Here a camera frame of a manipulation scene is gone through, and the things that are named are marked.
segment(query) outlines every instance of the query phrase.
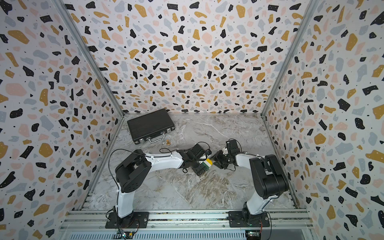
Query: marble floor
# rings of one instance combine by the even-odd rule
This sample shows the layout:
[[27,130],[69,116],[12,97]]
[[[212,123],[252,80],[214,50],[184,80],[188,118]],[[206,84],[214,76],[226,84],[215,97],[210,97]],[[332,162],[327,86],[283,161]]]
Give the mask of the marble floor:
[[[175,130],[166,134],[170,146],[161,141],[135,145],[128,130],[127,120],[137,115],[127,115],[114,149],[142,149],[146,153],[159,153],[159,149],[186,149],[199,141],[210,144],[213,153],[225,146],[226,140],[238,140],[243,151],[267,155],[274,154],[262,119],[256,115],[181,115],[170,114]],[[129,155],[116,151],[110,162],[111,171]],[[109,174],[108,166],[88,197],[87,210],[109,210],[116,204],[116,185]],[[235,172],[212,166],[200,177],[192,169],[183,173],[181,169],[164,169],[151,172],[135,193],[134,209],[178,210],[178,209],[240,209],[255,191],[251,172],[237,167]],[[268,204],[270,209],[295,208],[289,192]]]

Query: terrazzo wallpaper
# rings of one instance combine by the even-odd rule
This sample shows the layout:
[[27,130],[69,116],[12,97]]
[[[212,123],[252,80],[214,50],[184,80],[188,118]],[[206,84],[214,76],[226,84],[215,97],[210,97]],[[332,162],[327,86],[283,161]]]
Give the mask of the terrazzo wallpaper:
[[51,2],[0,6],[0,239],[55,239],[119,116]]
[[261,111],[308,0],[64,0],[124,112]]
[[320,1],[266,119],[320,239],[384,239],[383,1]]

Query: black mounting plate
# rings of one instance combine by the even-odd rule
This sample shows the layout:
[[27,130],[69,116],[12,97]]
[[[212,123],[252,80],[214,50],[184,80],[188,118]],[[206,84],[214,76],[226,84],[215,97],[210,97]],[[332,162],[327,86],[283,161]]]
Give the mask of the black mounting plate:
[[119,219],[119,223],[121,222],[121,224],[119,224],[120,228],[137,228],[136,219],[139,221],[139,228],[147,228],[148,217],[149,217],[149,212],[133,212],[126,217],[119,218],[117,216],[117,213],[113,211],[108,216],[110,221],[107,221],[107,223],[105,224],[105,228],[113,228],[113,229],[118,228],[116,223],[117,219]]
[[228,216],[229,227],[261,227],[260,221],[263,223],[263,227],[270,226],[270,220],[266,212],[263,212],[258,215],[251,215],[251,217],[253,218],[252,220],[256,222],[252,225],[250,225],[249,223],[244,223],[244,218],[241,211],[229,211]]

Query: metal grating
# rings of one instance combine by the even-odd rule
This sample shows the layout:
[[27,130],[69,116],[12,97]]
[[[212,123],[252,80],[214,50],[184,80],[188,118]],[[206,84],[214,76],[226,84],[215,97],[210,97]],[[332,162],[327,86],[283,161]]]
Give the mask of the metal grating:
[[[120,234],[71,232],[68,240],[111,240],[120,239]],[[204,231],[142,231],[133,239],[156,240],[245,240],[245,230],[204,230]]]

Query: metal handle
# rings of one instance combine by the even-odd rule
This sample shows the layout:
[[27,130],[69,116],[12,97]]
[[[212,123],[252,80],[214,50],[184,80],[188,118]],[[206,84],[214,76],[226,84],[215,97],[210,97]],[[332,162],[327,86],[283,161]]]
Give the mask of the metal handle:
[[166,135],[163,133],[163,138],[159,138],[159,139],[157,139],[157,140],[155,140],[155,141],[151,141],[151,139],[148,139],[151,143],[155,143],[155,142],[157,142],[157,141],[159,141],[159,140],[163,140],[164,138],[166,137]]

